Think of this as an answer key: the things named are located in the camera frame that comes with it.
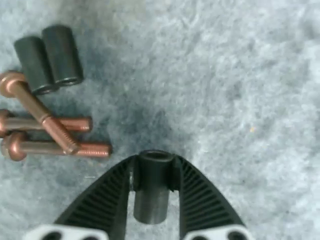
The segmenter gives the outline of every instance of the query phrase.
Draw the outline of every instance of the copper bolt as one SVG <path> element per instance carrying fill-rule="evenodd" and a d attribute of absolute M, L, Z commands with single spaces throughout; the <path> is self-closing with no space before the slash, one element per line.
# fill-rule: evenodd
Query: copper bolt
<path fill-rule="evenodd" d="M 92 118 L 87 117 L 59 117 L 57 120 L 65 126 L 68 131 L 90 132 L 92 130 Z M 9 131 L 44 130 L 44 127 L 33 118 L 15 117 L 7 109 L 0 109 L 0 138 Z"/>
<path fill-rule="evenodd" d="M 41 101 L 31 94 L 22 73 L 9 71 L 1 74 L 0 94 L 7 98 L 16 97 L 66 154 L 74 154 L 79 150 L 79 144 L 68 130 L 51 115 Z"/>
<path fill-rule="evenodd" d="M 22 161 L 27 154 L 66 155 L 61 147 L 53 141 L 28 141 L 23 131 L 15 131 L 5 136 L 1 142 L 3 156 L 15 161 Z M 75 156 L 106 158 L 112 153 L 112 146 L 103 143 L 80 143 Z"/>

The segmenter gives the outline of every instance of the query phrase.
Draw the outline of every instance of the gray carpet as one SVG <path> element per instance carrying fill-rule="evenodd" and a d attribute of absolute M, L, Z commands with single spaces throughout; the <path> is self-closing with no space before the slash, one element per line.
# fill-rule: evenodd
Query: gray carpet
<path fill-rule="evenodd" d="M 97 161 L 0 159 L 0 239 L 52 223 L 120 160 L 146 149 L 186 157 L 234 206 L 257 240 L 320 236 L 320 1 L 1 0 L 0 70 L 20 69 L 13 41 L 53 23 L 72 27 L 81 85 L 41 100 L 57 116 L 92 116 Z M 15 99 L 0 107 L 26 111 Z M 45 138 L 42 134 L 34 139 Z M 178 239 L 167 220 L 136 223 L 128 240 Z"/>

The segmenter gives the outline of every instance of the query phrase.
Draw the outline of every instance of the white plastic part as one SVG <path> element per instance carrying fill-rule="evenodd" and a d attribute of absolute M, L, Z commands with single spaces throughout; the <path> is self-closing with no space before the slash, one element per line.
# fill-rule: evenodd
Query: white plastic part
<path fill-rule="evenodd" d="M 59 240 L 84 240 L 89 237 L 97 240 L 109 240 L 106 232 L 102 230 L 57 224 L 40 225 L 29 231 L 23 240 L 43 240 L 45 236 L 54 232 L 61 234 Z"/>
<path fill-rule="evenodd" d="M 231 238 L 232 235 L 243 236 Z M 255 240 L 251 233 L 242 225 L 227 225 L 205 230 L 191 231 L 183 240 Z"/>

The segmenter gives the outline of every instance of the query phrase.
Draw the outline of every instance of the bolt thread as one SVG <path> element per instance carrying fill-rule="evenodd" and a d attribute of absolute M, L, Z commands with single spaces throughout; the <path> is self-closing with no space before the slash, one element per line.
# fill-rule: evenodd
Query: bolt thread
<path fill-rule="evenodd" d="M 112 153 L 112 146 L 102 143 L 80 143 L 80 149 L 76 153 L 82 157 L 106 158 Z"/>
<path fill-rule="evenodd" d="M 90 132 L 93 126 L 91 117 L 60 117 L 57 120 L 69 131 Z"/>
<path fill-rule="evenodd" d="M 79 144 L 74 140 L 68 130 L 53 116 L 47 117 L 42 122 L 42 126 L 64 150 L 65 154 L 75 154 L 80 149 Z"/>

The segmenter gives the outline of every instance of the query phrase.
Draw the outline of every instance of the bolt head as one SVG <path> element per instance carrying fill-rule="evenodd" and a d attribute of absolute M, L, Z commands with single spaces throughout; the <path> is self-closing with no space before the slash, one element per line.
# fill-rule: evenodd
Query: bolt head
<path fill-rule="evenodd" d="M 0 74 L 0 94 L 6 98 L 14 98 L 15 96 L 10 92 L 10 86 L 16 82 L 26 83 L 25 76 L 16 71 Z"/>
<path fill-rule="evenodd" d="M 4 138 L 7 134 L 5 128 L 6 119 L 13 117 L 14 115 L 7 109 L 0 109 L 0 138 Z"/>
<path fill-rule="evenodd" d="M 19 162 L 26 158 L 27 154 L 20 150 L 20 143 L 27 139 L 25 132 L 16 131 L 5 136 L 1 142 L 1 153 L 12 161 Z"/>

